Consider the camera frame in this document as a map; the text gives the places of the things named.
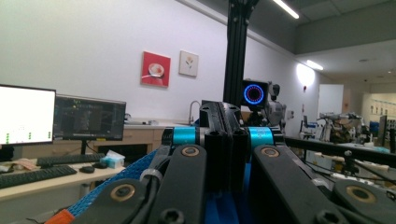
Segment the computer mouse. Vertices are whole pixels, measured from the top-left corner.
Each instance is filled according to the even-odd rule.
[[[95,171],[95,168],[92,166],[83,166],[79,168],[79,171],[85,174],[92,174]]]
[[[104,162],[96,162],[93,164],[93,167],[98,169],[106,169],[107,164],[105,164]]]

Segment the framed picture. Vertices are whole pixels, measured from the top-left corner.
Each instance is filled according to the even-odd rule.
[[[168,87],[170,67],[170,58],[144,51],[141,83]]]
[[[178,72],[182,75],[196,77],[198,73],[198,60],[198,55],[181,50]]]

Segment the blue ring light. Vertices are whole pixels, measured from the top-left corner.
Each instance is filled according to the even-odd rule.
[[[250,84],[244,90],[244,97],[248,103],[258,105],[264,99],[264,91],[259,85]]]

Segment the glowing blue circle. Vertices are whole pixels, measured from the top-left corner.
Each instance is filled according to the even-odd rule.
[[[259,93],[259,97],[256,97],[255,99],[253,99],[250,95],[250,93],[252,91],[257,91]],[[250,103],[251,105],[257,105],[257,104],[261,103],[262,100],[264,99],[264,91],[262,90],[262,87],[260,87],[259,85],[251,84],[245,88],[244,97],[245,97],[245,100],[248,103]]]

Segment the blue mesh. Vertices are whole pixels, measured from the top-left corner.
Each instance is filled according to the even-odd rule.
[[[113,181],[123,179],[123,178],[132,178],[132,179],[139,179],[140,175],[144,170],[149,168],[152,159],[154,158],[156,151],[152,151],[145,157],[141,158],[140,160],[132,163],[131,165],[127,166],[124,170],[119,172],[117,175],[109,178],[107,181],[93,189],[89,194],[85,195],[81,198],[78,202],[71,205],[67,210],[74,216],[77,217],[82,214],[96,199],[100,192]]]

